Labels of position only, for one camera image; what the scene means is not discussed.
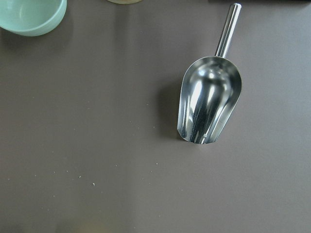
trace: utensil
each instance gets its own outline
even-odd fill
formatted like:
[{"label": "utensil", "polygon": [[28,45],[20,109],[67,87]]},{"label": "utensil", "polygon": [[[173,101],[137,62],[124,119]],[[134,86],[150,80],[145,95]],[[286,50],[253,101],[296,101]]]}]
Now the utensil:
[{"label": "utensil", "polygon": [[63,19],[67,0],[0,0],[0,27],[36,36],[52,31]]},{"label": "utensil", "polygon": [[215,142],[239,99],[240,73],[225,56],[241,7],[230,6],[215,56],[197,60],[185,73],[177,129],[186,141]]}]

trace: metal scoop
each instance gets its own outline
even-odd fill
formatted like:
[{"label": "metal scoop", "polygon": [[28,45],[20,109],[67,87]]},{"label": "metal scoop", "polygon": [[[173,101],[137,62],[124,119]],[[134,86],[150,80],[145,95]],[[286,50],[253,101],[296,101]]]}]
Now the metal scoop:
[{"label": "metal scoop", "polygon": [[177,129],[189,142],[215,142],[239,99],[241,77],[225,56],[240,9],[238,3],[230,6],[215,56],[197,60],[185,73]]}]

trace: gray table surface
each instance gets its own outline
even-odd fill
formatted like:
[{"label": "gray table surface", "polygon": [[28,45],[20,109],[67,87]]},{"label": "gray table surface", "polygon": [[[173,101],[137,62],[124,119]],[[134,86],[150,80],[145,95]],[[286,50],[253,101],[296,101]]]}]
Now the gray table surface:
[{"label": "gray table surface", "polygon": [[69,0],[0,30],[0,233],[309,233],[311,5],[241,1],[242,94],[216,143],[176,130],[231,2]]}]

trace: mint green bowl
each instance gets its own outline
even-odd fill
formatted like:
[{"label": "mint green bowl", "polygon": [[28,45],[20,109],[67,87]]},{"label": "mint green bowl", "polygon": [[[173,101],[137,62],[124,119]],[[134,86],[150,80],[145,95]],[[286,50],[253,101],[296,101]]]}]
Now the mint green bowl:
[{"label": "mint green bowl", "polygon": [[67,0],[0,0],[0,27],[36,36],[52,31],[62,21]]}]

